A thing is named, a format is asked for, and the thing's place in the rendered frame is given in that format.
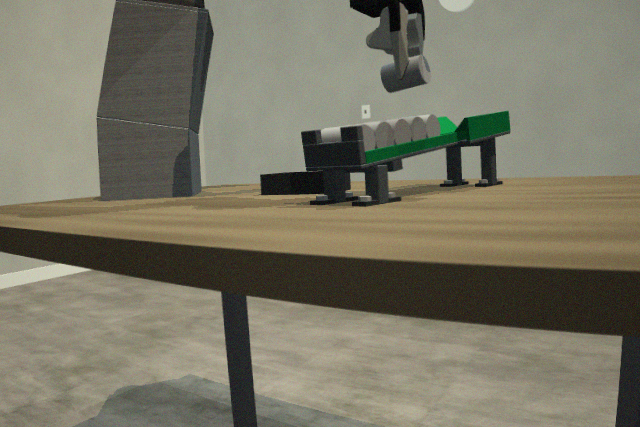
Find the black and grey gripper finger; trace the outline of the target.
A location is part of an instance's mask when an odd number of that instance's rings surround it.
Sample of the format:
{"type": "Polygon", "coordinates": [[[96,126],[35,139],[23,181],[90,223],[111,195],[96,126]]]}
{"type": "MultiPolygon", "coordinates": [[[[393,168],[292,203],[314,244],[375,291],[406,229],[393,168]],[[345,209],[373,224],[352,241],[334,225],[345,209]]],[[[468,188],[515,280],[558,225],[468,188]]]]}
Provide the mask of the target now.
{"type": "Polygon", "coordinates": [[[425,40],[425,14],[423,3],[416,6],[415,11],[408,11],[407,24],[408,56],[423,55],[425,40]]]}
{"type": "Polygon", "coordinates": [[[403,0],[386,0],[386,3],[388,7],[380,14],[380,24],[367,35],[366,44],[371,49],[393,51],[397,77],[402,80],[409,63],[408,14],[403,0]]]}

